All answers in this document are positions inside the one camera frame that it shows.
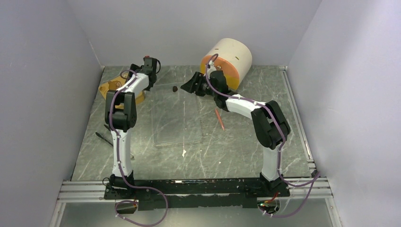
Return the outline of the silver tin lid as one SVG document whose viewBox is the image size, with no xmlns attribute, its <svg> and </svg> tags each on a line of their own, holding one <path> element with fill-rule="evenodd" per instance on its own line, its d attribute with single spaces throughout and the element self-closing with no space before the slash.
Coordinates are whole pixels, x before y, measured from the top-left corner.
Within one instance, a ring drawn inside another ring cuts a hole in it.
<svg viewBox="0 0 401 227">
<path fill-rule="evenodd" d="M 117 76 L 117 77 L 101 84 L 98 87 L 98 91 L 101 94 L 101 96 L 104 99 L 106 99 L 107 92 L 109 90 L 117 90 L 118 88 L 121 88 L 126 83 L 127 78 L 128 78 L 128 73 L 124 72 L 121 76 Z"/>
</svg>

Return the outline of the black metal tongs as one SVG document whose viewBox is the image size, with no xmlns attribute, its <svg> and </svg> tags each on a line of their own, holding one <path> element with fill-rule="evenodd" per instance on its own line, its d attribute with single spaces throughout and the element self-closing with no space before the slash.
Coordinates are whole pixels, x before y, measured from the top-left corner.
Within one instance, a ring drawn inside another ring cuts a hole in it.
<svg viewBox="0 0 401 227">
<path fill-rule="evenodd" d="M 111 147 L 113 147 L 113 143 L 110 141 L 110 140 L 108 140 L 106 137 L 104 137 L 101 133 L 99 133 L 99 132 L 95 132 L 95 135 L 98 137 L 98 138 L 100 138 L 101 140 L 103 140 L 104 142 L 106 142 L 108 145 L 110 145 Z M 131 158 L 131 160 L 134 160 L 135 159 L 135 157 L 134 157 L 134 154 L 132 153 L 132 152 L 130 152 L 130 158 Z"/>
</svg>

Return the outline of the gold chocolate tin box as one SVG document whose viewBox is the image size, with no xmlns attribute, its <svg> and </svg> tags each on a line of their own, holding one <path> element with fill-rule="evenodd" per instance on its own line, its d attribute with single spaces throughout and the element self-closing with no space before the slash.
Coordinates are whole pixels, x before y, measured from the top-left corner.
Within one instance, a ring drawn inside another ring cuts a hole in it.
<svg viewBox="0 0 401 227">
<path fill-rule="evenodd" d="M 98 89 L 101 96 L 106 99 L 107 90 Z M 145 92 L 141 91 L 138 95 L 136 95 L 136 104 L 140 104 L 145 100 Z"/>
</svg>

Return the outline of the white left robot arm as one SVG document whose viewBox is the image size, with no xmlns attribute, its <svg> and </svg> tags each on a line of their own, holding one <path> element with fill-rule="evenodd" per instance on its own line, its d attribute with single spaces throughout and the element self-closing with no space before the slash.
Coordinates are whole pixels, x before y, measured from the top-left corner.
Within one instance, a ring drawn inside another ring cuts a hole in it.
<svg viewBox="0 0 401 227">
<path fill-rule="evenodd" d="M 126 70 L 131 73 L 128 82 L 106 93 L 105 122 L 113 137 L 113 170 L 110 186 L 124 199 L 134 195 L 133 167 L 131 163 L 131 133 L 137 121 L 136 98 L 143 90 L 150 90 L 157 73 L 150 70 Z"/>
</svg>

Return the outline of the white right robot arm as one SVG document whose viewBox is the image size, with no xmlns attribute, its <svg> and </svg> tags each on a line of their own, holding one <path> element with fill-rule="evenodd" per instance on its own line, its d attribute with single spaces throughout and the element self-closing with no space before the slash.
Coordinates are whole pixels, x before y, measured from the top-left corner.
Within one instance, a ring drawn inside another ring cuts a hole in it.
<svg viewBox="0 0 401 227">
<path fill-rule="evenodd" d="M 195 72 L 181 89 L 197 96 L 212 96 L 218 108 L 252 120 L 256 138 L 263 147 L 261 178 L 264 180 L 260 190 L 263 195 L 272 196 L 282 182 L 281 152 L 291 133 L 279 104 L 274 100 L 257 102 L 229 89 L 222 71 L 210 75 Z"/>
</svg>

